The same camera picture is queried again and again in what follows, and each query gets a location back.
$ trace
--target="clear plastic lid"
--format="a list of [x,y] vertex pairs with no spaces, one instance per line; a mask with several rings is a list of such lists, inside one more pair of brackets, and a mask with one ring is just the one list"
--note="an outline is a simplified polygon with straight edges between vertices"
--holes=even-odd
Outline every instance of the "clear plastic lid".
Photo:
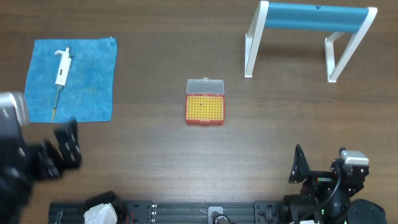
[[188,79],[187,94],[224,95],[224,80]]

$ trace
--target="pipette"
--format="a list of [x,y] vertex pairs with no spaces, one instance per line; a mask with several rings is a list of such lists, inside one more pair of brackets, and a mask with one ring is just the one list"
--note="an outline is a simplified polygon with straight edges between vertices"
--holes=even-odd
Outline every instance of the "pipette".
[[63,87],[67,84],[68,74],[70,63],[72,61],[71,55],[69,54],[70,48],[67,47],[65,51],[58,50],[55,52],[55,55],[61,55],[60,66],[58,67],[57,79],[55,80],[55,86],[57,93],[55,95],[55,103],[54,108],[52,110],[52,118],[51,123],[54,122],[55,112],[57,110],[58,99],[60,97],[60,92],[63,90]]

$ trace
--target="brown wooden surface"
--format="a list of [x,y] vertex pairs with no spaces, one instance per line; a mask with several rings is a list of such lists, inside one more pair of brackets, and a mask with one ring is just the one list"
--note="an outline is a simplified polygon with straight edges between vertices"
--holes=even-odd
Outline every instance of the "brown wooden surface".
[[[36,184],[22,222],[45,223],[53,200],[107,190],[154,202],[280,199],[299,192],[287,183],[299,143],[318,170],[340,146],[362,150],[371,174],[358,197],[398,223],[398,3],[297,2],[379,8],[335,84],[326,83],[329,33],[297,30],[266,30],[254,78],[244,78],[257,0],[2,0],[0,91],[24,91],[35,39],[118,39],[112,121],[80,124],[81,169]],[[224,126],[184,122],[187,79],[202,77],[225,81]],[[52,137],[54,126],[32,124],[25,138]]]

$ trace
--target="blue towel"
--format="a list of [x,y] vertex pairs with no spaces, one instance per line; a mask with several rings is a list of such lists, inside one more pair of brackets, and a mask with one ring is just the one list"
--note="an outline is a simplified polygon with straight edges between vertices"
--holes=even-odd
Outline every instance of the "blue towel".
[[118,45],[115,38],[36,40],[27,74],[25,97],[32,122],[51,122],[55,78],[61,56],[70,47],[72,62],[60,93],[54,123],[109,121],[112,116],[113,74]]

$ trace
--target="white stand leg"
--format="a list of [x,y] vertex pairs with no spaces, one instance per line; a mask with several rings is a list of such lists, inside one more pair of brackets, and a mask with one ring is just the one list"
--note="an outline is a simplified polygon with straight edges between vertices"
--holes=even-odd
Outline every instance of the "white stand leg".
[[328,83],[335,83],[341,71],[348,63],[348,60],[353,55],[355,49],[361,42],[362,38],[367,33],[369,27],[371,26],[376,14],[377,8],[369,7],[368,16],[366,16],[365,21],[362,23],[359,31],[351,36],[348,42],[347,48],[340,58],[340,61],[335,66],[335,53],[333,51],[333,43],[336,39],[341,37],[344,33],[335,32],[331,36],[325,39],[325,53],[326,53],[326,69],[328,74]]
[[246,33],[246,45],[244,49],[244,76],[253,76],[254,62],[256,62],[259,50],[262,31],[266,24],[268,12],[268,1],[260,1],[253,20],[250,23],[249,31]]

